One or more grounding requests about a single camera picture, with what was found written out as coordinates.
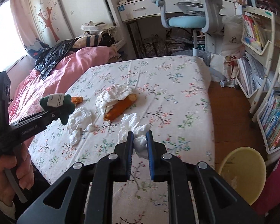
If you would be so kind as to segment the white tissue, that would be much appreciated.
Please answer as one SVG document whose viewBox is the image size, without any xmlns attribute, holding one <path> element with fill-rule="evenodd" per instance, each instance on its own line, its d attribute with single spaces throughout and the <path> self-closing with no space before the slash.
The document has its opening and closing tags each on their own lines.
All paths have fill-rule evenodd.
<svg viewBox="0 0 280 224">
<path fill-rule="evenodd" d="M 148 159 L 148 140 L 146 133 L 151 129 L 150 124 L 141 124 L 137 113 L 124 114 L 121 119 L 118 143 L 126 142 L 128 132 L 133 133 L 133 149 L 140 158 Z"/>
<path fill-rule="evenodd" d="M 67 123 L 70 145 L 74 146 L 80 142 L 83 132 L 94 131 L 92 113 L 86 107 L 79 107 L 69 116 Z"/>
</svg>

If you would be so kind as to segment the yellow trash bin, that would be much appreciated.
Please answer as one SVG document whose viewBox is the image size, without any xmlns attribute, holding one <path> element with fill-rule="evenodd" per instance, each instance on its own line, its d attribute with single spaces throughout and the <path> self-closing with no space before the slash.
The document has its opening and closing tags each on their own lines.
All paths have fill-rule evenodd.
<svg viewBox="0 0 280 224">
<path fill-rule="evenodd" d="M 217 172 L 249 205 L 259 198 L 267 178 L 264 159 L 250 147 L 230 152 Z"/>
</svg>

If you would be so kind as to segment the pink duvet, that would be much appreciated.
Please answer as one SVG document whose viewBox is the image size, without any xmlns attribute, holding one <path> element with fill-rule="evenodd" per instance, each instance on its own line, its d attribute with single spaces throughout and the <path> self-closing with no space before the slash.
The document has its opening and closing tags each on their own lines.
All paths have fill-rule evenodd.
<svg viewBox="0 0 280 224">
<path fill-rule="evenodd" d="M 104 65 L 117 56 L 114 46 L 82 48 L 64 57 L 46 80 L 42 80 L 40 72 L 33 69 L 15 90 L 8 108 L 9 121 L 12 123 L 41 112 L 41 98 L 54 93 L 65 93 L 89 68 Z"/>
</svg>

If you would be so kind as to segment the white tissue on bed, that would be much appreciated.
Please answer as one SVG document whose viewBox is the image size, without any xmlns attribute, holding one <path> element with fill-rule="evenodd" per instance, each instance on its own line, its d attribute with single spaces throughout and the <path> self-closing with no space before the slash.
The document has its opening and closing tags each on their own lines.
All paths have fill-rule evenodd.
<svg viewBox="0 0 280 224">
<path fill-rule="evenodd" d="M 80 142 L 83 132 L 94 131 L 92 113 L 86 107 L 79 107 L 69 116 L 67 123 L 70 145 L 74 146 Z"/>
</svg>

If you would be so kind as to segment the floral bed sheet mattress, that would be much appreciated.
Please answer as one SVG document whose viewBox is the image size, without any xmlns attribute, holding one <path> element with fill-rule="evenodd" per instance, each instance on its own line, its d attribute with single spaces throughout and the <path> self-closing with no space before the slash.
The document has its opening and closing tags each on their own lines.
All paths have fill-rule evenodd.
<svg viewBox="0 0 280 224">
<path fill-rule="evenodd" d="M 34 137 L 29 152 L 37 169 L 54 183 L 76 162 L 92 164 L 113 152 L 121 119 L 103 120 L 95 101 L 113 84 L 131 87 L 137 101 L 127 109 L 141 125 L 149 124 L 155 141 L 170 154 L 196 164 L 215 162 L 214 130 L 208 88 L 211 75 L 204 61 L 193 56 L 167 56 L 92 67 L 68 89 L 81 96 L 92 113 L 94 131 L 83 133 L 72 146 L 67 128 L 53 122 Z"/>
</svg>

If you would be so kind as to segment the orange peel piece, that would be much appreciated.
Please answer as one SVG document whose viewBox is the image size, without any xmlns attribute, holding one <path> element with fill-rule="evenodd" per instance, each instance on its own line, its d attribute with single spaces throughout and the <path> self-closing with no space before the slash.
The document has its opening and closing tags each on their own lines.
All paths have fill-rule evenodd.
<svg viewBox="0 0 280 224">
<path fill-rule="evenodd" d="M 83 97 L 71 97 L 71 102 L 75 105 L 83 102 Z"/>
</svg>

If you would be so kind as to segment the black plastic bag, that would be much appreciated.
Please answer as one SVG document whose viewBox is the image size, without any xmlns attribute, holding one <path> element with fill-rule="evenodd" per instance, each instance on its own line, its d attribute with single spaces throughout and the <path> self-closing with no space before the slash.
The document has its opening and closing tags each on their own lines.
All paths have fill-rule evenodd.
<svg viewBox="0 0 280 224">
<path fill-rule="evenodd" d="M 46 80 L 50 72 L 67 55 L 76 39 L 59 42 L 52 48 L 45 49 L 37 58 L 34 69 L 40 72 L 40 78 Z"/>
</svg>

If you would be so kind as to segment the striped pillow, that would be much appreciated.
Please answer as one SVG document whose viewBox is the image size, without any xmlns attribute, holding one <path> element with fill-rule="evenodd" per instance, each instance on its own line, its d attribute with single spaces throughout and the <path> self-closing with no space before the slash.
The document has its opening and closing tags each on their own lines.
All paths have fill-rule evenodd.
<svg viewBox="0 0 280 224">
<path fill-rule="evenodd" d="M 87 35 L 78 38 L 74 45 L 72 46 L 73 49 L 79 50 L 81 48 L 89 48 L 89 47 L 96 47 L 96 46 L 107 46 L 110 47 L 115 44 L 115 39 L 111 37 L 109 34 L 96 34 L 96 35 Z"/>
</svg>

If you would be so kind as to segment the white book rack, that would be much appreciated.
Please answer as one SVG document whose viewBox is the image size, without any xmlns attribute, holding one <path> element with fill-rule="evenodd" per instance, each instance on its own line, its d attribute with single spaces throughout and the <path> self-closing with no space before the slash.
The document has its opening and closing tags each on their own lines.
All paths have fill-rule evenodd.
<svg viewBox="0 0 280 224">
<path fill-rule="evenodd" d="M 280 158 L 280 61 L 275 74 L 276 80 L 271 84 L 269 97 L 256 115 L 267 153 L 266 166 Z"/>
<path fill-rule="evenodd" d="M 241 42 L 245 52 L 257 60 L 264 68 L 264 82 L 260 88 L 251 93 L 246 92 L 240 79 L 236 76 L 236 89 L 241 89 L 250 103 L 249 116 L 256 122 L 256 114 L 266 97 L 265 85 L 270 72 L 276 71 L 280 52 L 280 17 L 271 11 L 244 6 L 242 8 L 243 33 Z"/>
</svg>

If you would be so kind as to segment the red tote bag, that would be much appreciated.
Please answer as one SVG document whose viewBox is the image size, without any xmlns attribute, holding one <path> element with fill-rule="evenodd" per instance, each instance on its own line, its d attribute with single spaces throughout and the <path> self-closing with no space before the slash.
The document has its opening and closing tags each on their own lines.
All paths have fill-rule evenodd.
<svg viewBox="0 0 280 224">
<path fill-rule="evenodd" d="M 255 202 L 255 211 L 263 215 L 280 203 L 280 161 L 267 178 L 260 197 Z"/>
</svg>

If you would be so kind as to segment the white shopping bag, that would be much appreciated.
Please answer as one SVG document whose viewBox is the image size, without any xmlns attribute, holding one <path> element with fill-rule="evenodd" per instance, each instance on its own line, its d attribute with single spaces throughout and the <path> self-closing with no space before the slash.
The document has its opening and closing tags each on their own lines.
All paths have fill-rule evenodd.
<svg viewBox="0 0 280 224">
<path fill-rule="evenodd" d="M 241 42 L 243 33 L 242 17 L 238 15 L 223 17 L 223 42 L 220 54 L 222 56 L 240 56 L 243 48 Z"/>
</svg>

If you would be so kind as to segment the pink curtain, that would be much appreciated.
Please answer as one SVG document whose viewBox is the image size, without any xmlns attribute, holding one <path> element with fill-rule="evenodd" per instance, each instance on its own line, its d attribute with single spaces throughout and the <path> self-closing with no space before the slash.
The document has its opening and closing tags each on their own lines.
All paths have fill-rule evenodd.
<svg viewBox="0 0 280 224">
<path fill-rule="evenodd" d="M 33 19 L 29 0 L 9 0 L 15 26 L 26 49 L 39 49 L 39 35 Z"/>
</svg>

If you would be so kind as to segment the wardrobe with tree decal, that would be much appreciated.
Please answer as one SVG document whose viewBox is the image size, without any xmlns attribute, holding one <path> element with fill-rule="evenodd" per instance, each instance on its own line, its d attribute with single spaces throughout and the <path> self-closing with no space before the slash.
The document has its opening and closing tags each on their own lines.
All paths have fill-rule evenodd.
<svg viewBox="0 0 280 224">
<path fill-rule="evenodd" d="M 29 0 L 40 40 L 54 46 L 83 34 L 81 25 L 111 24 L 105 0 Z"/>
</svg>

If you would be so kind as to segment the white desk with drawers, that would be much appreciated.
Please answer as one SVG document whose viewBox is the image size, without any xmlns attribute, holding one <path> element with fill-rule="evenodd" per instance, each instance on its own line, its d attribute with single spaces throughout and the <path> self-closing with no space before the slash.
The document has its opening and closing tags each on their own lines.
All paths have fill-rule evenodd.
<svg viewBox="0 0 280 224">
<path fill-rule="evenodd" d="M 117 6 L 121 21 L 126 25 L 136 58 L 165 55 L 166 39 L 171 35 L 189 38 L 191 31 L 169 31 L 161 24 L 160 8 L 151 0 L 134 0 Z"/>
</svg>

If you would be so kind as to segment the grey blue desk chair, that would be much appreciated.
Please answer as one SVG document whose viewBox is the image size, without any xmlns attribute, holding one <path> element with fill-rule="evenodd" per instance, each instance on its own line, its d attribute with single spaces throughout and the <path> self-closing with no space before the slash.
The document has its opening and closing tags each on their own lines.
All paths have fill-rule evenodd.
<svg viewBox="0 0 280 224">
<path fill-rule="evenodd" d="M 199 53 L 197 32 L 204 34 L 217 34 L 223 28 L 220 10 L 223 8 L 222 0 L 179 0 L 178 8 L 184 13 L 183 16 L 166 17 L 165 0 L 152 0 L 161 11 L 161 23 L 163 27 L 172 29 L 191 29 L 193 32 L 193 49 L 177 52 L 176 55 L 193 55 L 206 58 L 207 53 Z"/>
</svg>

